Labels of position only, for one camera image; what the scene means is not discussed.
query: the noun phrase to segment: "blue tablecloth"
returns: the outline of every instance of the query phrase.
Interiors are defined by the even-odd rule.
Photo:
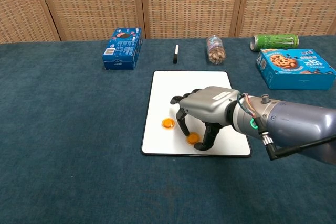
[[[249,39],[144,40],[135,70],[103,69],[106,41],[0,45],[1,223],[335,223],[336,167],[302,155],[144,156],[155,70],[224,70],[253,95],[336,108],[329,91],[269,90]],[[180,45],[173,65],[175,44]],[[336,37],[301,37],[334,68]]]

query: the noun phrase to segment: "wicker screen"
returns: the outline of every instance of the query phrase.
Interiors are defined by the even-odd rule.
[[[235,0],[143,0],[143,6],[147,37],[228,37]]]
[[[46,1],[62,40],[109,39],[117,27],[143,26],[141,0]]]
[[[336,18],[336,0],[246,0],[240,11],[236,36],[325,35]]]
[[[0,0],[0,43],[59,40],[44,0]]]

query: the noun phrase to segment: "oreo box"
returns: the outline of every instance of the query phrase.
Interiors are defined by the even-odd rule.
[[[336,77],[313,49],[262,49],[257,66],[270,89],[327,90]]]
[[[142,45],[141,28],[117,28],[102,54],[105,69],[134,69]]]

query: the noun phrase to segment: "white board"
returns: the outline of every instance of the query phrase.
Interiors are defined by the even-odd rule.
[[[194,89],[209,86],[231,88],[227,73],[223,71],[154,72],[141,146],[143,154],[250,156],[251,149],[247,137],[236,132],[231,126],[220,130],[210,150],[199,151],[187,143],[175,116],[180,106],[171,105],[170,100],[176,95],[184,95]],[[174,119],[173,129],[162,127],[162,120],[166,118]],[[185,117],[185,122],[190,132],[197,132],[200,135],[202,142],[205,132],[204,123],[190,115]]]

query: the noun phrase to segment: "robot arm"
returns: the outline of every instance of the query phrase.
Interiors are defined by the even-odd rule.
[[[187,115],[205,123],[203,143],[194,148],[206,151],[214,145],[220,129],[234,130],[263,141],[271,160],[302,152],[319,161],[336,165],[336,110],[253,97],[238,90],[207,87],[173,97],[179,104],[176,119],[188,136]],[[275,143],[283,148],[277,149]]]

